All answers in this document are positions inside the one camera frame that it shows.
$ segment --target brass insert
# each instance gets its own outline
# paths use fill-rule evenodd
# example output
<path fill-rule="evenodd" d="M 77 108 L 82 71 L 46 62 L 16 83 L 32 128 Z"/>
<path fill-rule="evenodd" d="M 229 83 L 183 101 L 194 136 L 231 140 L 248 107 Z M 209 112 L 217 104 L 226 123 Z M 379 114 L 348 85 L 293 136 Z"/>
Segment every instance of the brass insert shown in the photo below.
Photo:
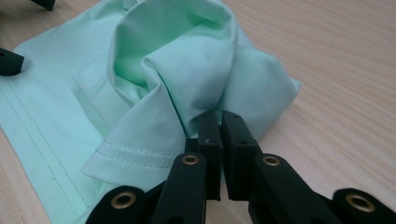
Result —
<path fill-rule="evenodd" d="M 277 158 L 272 157 L 272 156 L 266 156 L 266 157 L 262 158 L 262 161 L 265 164 L 270 165 L 270 166 L 278 166 L 280 164 L 280 161 Z"/>
<path fill-rule="evenodd" d="M 184 164 L 187 164 L 187 165 L 194 165 L 199 162 L 199 158 L 196 156 L 193 156 L 193 155 L 185 156 L 181 160 L 183 161 Z"/>
<path fill-rule="evenodd" d="M 116 209 L 124 209 L 136 201 L 136 195 L 131 191 L 124 191 L 113 197 L 111 206 Z"/>
<path fill-rule="evenodd" d="M 375 211 L 375 206 L 372 202 L 358 194 L 348 194 L 346 201 L 354 208 L 361 210 L 362 212 L 372 213 Z"/>

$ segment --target wooden table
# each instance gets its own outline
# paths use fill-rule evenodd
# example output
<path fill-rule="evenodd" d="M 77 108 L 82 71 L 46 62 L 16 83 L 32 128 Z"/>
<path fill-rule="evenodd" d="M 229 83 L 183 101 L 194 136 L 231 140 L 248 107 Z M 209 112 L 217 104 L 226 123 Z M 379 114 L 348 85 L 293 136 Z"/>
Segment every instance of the wooden table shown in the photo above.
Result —
<path fill-rule="evenodd" d="M 0 2 L 0 47 L 62 24 L 98 0 Z M 224 0 L 257 48 L 274 54 L 301 91 L 260 139 L 316 192 L 373 194 L 396 210 L 396 1 Z M 0 134 L 0 223 L 48 223 Z M 251 223 L 246 203 L 208 202 L 206 223 Z"/>

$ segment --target black clamp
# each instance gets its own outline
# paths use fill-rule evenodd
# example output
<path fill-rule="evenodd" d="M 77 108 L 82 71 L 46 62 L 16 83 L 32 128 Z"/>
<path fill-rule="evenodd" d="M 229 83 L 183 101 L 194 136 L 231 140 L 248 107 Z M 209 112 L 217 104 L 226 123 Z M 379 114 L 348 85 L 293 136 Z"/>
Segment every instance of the black clamp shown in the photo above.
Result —
<path fill-rule="evenodd" d="M 187 139 L 168 179 L 144 193 L 111 190 L 87 223 L 202 224 L 206 200 L 220 200 L 221 165 L 234 201 L 249 201 L 254 224 L 396 223 L 395 213 L 357 189 L 337 190 L 332 200 L 316 194 L 281 157 L 262 153 L 243 119 L 214 112 L 198 118 L 198 139 Z"/>
<path fill-rule="evenodd" d="M 55 0 L 31 0 L 32 2 L 42 6 L 48 11 L 52 11 L 53 5 L 55 5 Z"/>
<path fill-rule="evenodd" d="M 0 48 L 0 76 L 17 75 L 21 71 L 23 60 L 21 55 Z"/>

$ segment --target green cloth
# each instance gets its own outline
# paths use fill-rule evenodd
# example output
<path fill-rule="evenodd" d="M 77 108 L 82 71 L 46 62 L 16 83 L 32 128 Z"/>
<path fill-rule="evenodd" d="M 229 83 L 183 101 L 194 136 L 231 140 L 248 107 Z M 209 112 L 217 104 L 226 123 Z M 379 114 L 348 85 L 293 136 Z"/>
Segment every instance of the green cloth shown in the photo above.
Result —
<path fill-rule="evenodd" d="M 213 0 L 102 1 L 15 52 L 0 125 L 53 223 L 84 222 L 117 185 L 164 181 L 207 110 L 259 138 L 300 85 Z"/>

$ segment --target folded fabric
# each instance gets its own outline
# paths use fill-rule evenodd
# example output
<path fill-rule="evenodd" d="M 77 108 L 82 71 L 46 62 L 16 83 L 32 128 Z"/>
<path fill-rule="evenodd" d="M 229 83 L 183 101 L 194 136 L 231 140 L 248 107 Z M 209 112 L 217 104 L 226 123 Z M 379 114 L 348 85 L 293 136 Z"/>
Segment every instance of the folded fabric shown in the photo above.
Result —
<path fill-rule="evenodd" d="M 299 89 L 213 0 L 102 1 L 15 51 L 0 125 L 53 223 L 164 181 L 201 113 L 237 113 L 258 138 Z"/>

